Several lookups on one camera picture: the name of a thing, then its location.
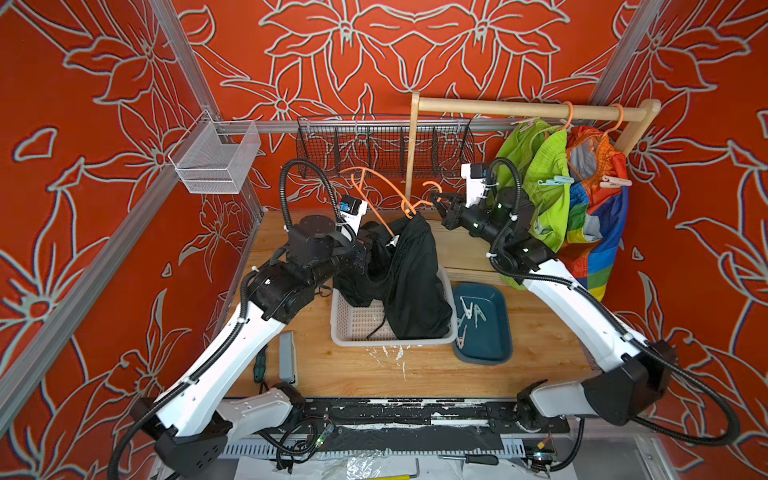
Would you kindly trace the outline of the black shorts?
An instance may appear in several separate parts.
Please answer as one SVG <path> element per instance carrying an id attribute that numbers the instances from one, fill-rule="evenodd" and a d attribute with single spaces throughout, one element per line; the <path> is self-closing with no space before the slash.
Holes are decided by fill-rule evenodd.
<path id="1" fill-rule="evenodd" d="M 437 339 L 450 332 L 453 314 L 438 277 L 437 248 L 423 216 L 389 224 L 369 221 L 359 233 L 371 243 L 365 270 L 348 270 L 333 286 L 353 307 L 379 300 L 399 340 Z"/>

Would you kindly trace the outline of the orange clothes hanger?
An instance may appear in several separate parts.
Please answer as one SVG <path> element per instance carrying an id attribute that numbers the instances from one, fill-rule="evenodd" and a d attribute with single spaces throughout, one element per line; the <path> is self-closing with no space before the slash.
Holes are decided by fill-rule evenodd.
<path id="1" fill-rule="evenodd" d="M 368 167 L 361 167 L 361 166 L 353 166 L 349 168 L 342 169 L 340 171 L 342 175 L 348 174 L 349 175 L 349 182 L 350 185 L 354 188 L 354 190 L 357 193 L 357 198 L 364 200 L 368 203 L 368 211 L 369 208 L 372 207 L 372 212 L 375 214 L 376 218 L 379 220 L 380 225 L 383 226 L 387 232 L 390 235 L 390 244 L 395 245 L 397 241 L 399 240 L 399 236 L 396 235 L 390 226 L 386 223 L 386 221 L 383 219 L 383 217 L 379 214 L 379 212 L 376 210 L 376 208 L 371 204 L 369 201 L 368 196 L 366 195 L 366 175 L 370 173 L 374 177 L 378 178 L 379 180 L 383 181 L 396 195 L 397 198 L 400 199 L 400 209 L 402 213 L 408 218 L 412 219 L 415 214 L 418 211 L 418 208 L 420 206 L 427 206 L 427 207 L 433 207 L 435 200 L 418 200 L 416 202 L 411 202 L 410 197 L 408 195 L 405 195 L 400 188 L 398 188 L 390 179 L 385 177 L 383 174 L 377 172 L 376 170 Z"/>

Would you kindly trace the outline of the light green clothespin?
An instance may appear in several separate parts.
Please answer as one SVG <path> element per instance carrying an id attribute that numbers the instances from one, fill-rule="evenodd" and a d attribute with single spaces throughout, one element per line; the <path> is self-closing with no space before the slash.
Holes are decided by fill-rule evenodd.
<path id="1" fill-rule="evenodd" d="M 485 313 L 483 312 L 482 308 L 478 304 L 474 304 L 472 306 L 472 321 L 474 322 L 474 327 L 476 329 L 480 328 L 481 323 L 485 323 L 487 321 L 487 317 Z"/>

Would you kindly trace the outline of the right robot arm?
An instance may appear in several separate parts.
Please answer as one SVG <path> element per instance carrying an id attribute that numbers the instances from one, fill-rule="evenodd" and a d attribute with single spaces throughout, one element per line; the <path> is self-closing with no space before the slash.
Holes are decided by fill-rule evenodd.
<path id="1" fill-rule="evenodd" d="M 514 419 L 527 431 L 551 418 L 599 417 L 615 426 L 629 422 L 686 443 L 719 447 L 741 433 L 737 414 L 714 389 L 681 368 L 673 347 L 651 342 L 597 300 L 557 254 L 529 231 L 532 204 L 515 165 L 506 158 L 468 164 L 465 193 L 431 194 L 448 230 L 465 229 L 489 245 L 493 269 L 542 300 L 577 336 L 596 362 L 597 375 L 581 381 L 533 383 L 518 393 Z M 726 427 L 717 436 L 693 436 L 643 417 L 660 400 L 673 376 L 707 395 L 722 410 Z"/>

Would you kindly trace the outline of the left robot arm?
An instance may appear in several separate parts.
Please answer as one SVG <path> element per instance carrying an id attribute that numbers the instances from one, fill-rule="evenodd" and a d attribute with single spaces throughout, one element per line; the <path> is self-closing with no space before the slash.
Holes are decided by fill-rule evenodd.
<path id="1" fill-rule="evenodd" d="M 334 188 L 317 165 L 301 158 L 288 161 L 278 192 L 284 194 L 287 175 L 295 166 L 316 174 L 331 200 L 332 217 L 295 223 L 287 199 L 281 197 L 287 244 L 243 277 L 234 313 L 192 366 L 170 389 L 135 404 L 133 423 L 110 457 L 108 478 L 120 478 L 121 460 L 140 432 L 151 437 L 174 478 L 194 476 L 228 442 L 279 427 L 298 407 L 300 396 L 289 385 L 250 398 L 246 408 L 224 399 L 251 359 L 314 301 L 319 287 L 361 266 L 368 252 L 358 227 L 344 218 Z"/>

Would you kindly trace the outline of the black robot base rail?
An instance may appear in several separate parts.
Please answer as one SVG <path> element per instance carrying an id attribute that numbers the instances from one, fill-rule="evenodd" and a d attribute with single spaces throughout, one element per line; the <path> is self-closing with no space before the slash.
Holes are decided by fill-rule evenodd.
<path id="1" fill-rule="evenodd" d="M 551 435 L 569 434 L 575 428 L 562 419 L 549 420 L 528 432 L 514 420 L 512 398 L 365 398 L 310 397 L 296 420 L 269 430 L 274 436 L 298 427 L 303 439 L 307 419 L 322 432 L 333 425 L 320 451 L 479 451 L 509 453 L 504 442 L 520 439 L 526 445 Z"/>

